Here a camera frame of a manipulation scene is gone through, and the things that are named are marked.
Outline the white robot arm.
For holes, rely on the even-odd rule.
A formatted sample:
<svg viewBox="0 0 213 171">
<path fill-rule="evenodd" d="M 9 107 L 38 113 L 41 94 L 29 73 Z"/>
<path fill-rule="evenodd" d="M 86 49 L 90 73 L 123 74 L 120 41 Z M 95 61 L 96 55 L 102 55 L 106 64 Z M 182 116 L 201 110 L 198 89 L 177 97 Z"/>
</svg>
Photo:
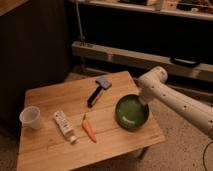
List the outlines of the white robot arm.
<svg viewBox="0 0 213 171">
<path fill-rule="evenodd" d="M 167 71 L 160 66 L 141 75 L 139 100 L 145 105 L 158 99 L 213 140 L 213 108 L 168 87 Z"/>
</svg>

